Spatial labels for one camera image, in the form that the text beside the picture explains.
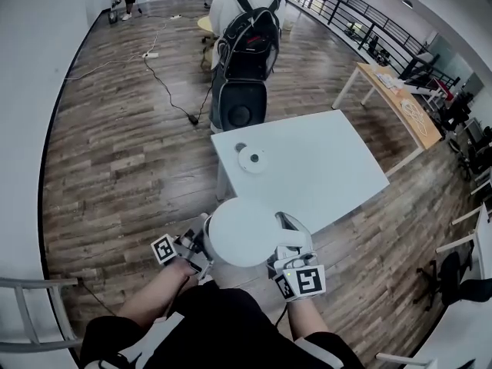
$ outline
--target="metal railing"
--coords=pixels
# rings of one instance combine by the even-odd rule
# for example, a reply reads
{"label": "metal railing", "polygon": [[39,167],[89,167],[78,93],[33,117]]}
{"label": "metal railing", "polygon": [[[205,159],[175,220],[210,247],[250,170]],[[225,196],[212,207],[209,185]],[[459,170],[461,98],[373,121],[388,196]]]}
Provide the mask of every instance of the metal railing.
{"label": "metal railing", "polygon": [[363,0],[347,0],[347,4],[378,23],[379,26],[388,33],[391,33],[401,44],[410,49],[415,55],[419,55],[425,50],[424,46],[412,37],[409,32]]}
{"label": "metal railing", "polygon": [[295,0],[304,9],[319,15],[328,28],[341,30],[357,49],[364,49],[379,65],[391,66],[408,84],[434,88],[432,79],[440,79],[448,88],[459,78],[452,78],[416,57],[413,48],[391,34],[372,16],[348,5],[343,0]]}

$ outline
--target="black bag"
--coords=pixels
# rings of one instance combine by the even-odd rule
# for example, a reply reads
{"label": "black bag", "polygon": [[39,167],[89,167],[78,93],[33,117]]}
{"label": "black bag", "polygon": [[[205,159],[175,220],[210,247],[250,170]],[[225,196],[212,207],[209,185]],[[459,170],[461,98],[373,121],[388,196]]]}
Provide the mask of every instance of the black bag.
{"label": "black bag", "polygon": [[218,42],[226,80],[265,81],[278,56],[280,29],[275,14],[281,0],[270,7],[253,9],[248,0],[237,0],[244,10],[225,29]]}

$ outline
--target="white shirt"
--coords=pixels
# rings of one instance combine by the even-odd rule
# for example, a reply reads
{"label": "white shirt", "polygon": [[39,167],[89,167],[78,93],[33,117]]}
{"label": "white shirt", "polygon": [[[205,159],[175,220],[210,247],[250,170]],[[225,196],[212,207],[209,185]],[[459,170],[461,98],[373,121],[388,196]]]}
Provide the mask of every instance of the white shirt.
{"label": "white shirt", "polygon": [[[248,0],[253,9],[260,7],[270,7],[274,0]],[[210,22],[215,35],[222,37],[224,30],[229,24],[244,11],[237,0],[214,0],[210,7]],[[275,12],[278,18],[278,25],[282,28],[285,18],[285,0],[281,0],[278,10]],[[212,57],[212,68],[218,63],[219,57],[217,52],[218,42],[215,42],[214,54]]]}

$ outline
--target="ceiling light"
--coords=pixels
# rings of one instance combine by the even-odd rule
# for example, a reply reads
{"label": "ceiling light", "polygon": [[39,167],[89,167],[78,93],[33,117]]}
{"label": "ceiling light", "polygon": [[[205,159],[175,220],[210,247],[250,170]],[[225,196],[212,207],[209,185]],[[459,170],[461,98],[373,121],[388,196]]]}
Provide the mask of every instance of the ceiling light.
{"label": "ceiling light", "polygon": [[403,4],[405,4],[408,8],[414,9],[414,5],[412,4],[412,2],[410,0],[402,0],[401,2]]}

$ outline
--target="metal ladder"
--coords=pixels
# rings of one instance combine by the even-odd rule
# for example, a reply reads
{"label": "metal ladder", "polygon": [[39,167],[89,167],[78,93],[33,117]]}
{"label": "metal ladder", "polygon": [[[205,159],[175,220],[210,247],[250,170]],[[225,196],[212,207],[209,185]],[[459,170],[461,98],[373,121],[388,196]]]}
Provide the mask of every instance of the metal ladder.
{"label": "metal ladder", "polygon": [[[60,290],[64,286],[77,285],[77,279],[60,279],[52,280],[23,280],[0,278],[0,288],[13,288],[15,298],[17,299],[18,309],[21,313],[22,323],[24,324],[25,336],[31,341],[30,343],[9,343],[0,342],[0,353],[39,353],[43,351],[61,350],[64,348],[76,347],[82,343],[77,339],[70,322],[68,321],[67,312],[63,305]],[[40,342],[36,330],[29,316],[29,310],[25,303],[24,290],[48,290],[49,297],[52,300],[52,306],[55,311],[55,318],[61,330],[63,341]]]}

